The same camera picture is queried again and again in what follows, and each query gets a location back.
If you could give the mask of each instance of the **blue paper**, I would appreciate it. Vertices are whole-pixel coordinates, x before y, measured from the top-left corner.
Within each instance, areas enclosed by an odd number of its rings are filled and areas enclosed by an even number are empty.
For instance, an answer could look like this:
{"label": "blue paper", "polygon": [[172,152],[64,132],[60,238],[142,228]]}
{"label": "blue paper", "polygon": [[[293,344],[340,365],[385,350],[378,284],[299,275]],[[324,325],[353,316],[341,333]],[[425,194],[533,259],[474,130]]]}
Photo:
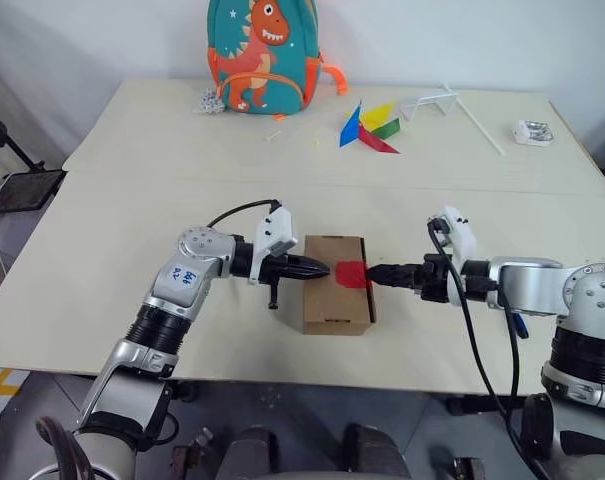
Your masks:
{"label": "blue paper", "polygon": [[346,122],[344,128],[342,129],[342,133],[340,133],[340,147],[351,143],[353,140],[357,140],[359,132],[360,132],[360,108],[362,107],[362,102],[358,105],[358,108],[355,109],[349,121]]}

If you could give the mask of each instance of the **orange dinosaur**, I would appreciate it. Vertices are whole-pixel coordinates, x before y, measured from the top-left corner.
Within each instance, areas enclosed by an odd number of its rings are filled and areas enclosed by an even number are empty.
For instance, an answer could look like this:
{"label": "orange dinosaur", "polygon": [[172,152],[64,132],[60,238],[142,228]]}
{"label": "orange dinosaur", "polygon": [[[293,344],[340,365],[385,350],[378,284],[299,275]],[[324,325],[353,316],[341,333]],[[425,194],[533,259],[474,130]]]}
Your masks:
{"label": "orange dinosaur", "polygon": [[[282,15],[277,0],[249,0],[249,14],[245,19],[249,25],[242,25],[242,31],[248,42],[241,42],[235,54],[228,57],[218,53],[217,65],[220,71],[234,73],[269,73],[276,58],[269,45],[282,45],[289,38],[289,24]],[[243,98],[244,92],[253,90],[252,102],[256,107],[264,108],[262,96],[266,92],[268,79],[250,77],[234,79],[230,82],[229,105],[240,112],[246,112],[250,105]]]}

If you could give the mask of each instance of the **yellow paper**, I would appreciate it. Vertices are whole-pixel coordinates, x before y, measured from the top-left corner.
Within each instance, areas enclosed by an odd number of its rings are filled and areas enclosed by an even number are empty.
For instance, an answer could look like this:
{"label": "yellow paper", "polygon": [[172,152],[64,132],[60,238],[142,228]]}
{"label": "yellow paper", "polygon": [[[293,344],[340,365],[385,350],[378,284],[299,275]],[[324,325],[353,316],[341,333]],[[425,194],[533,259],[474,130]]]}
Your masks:
{"label": "yellow paper", "polygon": [[366,128],[368,131],[380,128],[382,125],[387,124],[389,116],[393,111],[393,106],[393,103],[387,103],[363,113],[360,115],[360,122],[362,122],[362,125],[364,125],[364,128]]}

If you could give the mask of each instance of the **red tape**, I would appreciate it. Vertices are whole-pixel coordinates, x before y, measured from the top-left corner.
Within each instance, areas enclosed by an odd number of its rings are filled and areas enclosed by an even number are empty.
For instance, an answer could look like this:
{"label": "red tape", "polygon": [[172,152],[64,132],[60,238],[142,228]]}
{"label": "red tape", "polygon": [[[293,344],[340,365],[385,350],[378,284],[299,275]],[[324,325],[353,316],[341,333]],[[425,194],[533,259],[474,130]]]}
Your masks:
{"label": "red tape", "polygon": [[346,288],[366,288],[366,263],[338,262],[335,264],[335,280]]}

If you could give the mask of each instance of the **white plastic rod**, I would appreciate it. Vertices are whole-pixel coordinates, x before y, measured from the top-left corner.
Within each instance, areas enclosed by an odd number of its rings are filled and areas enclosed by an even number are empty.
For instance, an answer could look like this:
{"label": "white plastic rod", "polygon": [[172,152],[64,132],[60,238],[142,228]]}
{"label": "white plastic rod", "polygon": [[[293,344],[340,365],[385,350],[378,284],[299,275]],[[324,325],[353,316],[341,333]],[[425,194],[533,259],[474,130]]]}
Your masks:
{"label": "white plastic rod", "polygon": [[498,143],[493,139],[493,137],[491,135],[489,135],[489,132],[486,131],[486,129],[482,126],[482,124],[478,121],[477,118],[475,118],[475,115],[473,115],[468,108],[466,108],[466,105],[464,105],[464,103],[462,103],[462,100],[460,100],[460,97],[458,97],[458,104],[460,105],[460,108],[462,109],[462,111],[464,113],[466,113],[467,117],[469,117],[471,119],[471,121],[473,123],[475,123],[475,126],[478,127],[478,130],[480,130],[482,132],[482,134],[486,137],[486,139],[491,143],[491,145],[493,145],[493,148],[495,148],[498,153],[500,155],[502,155],[503,157],[506,156],[506,153],[504,152],[504,150],[502,150],[502,147],[500,147],[500,145],[498,145]]}

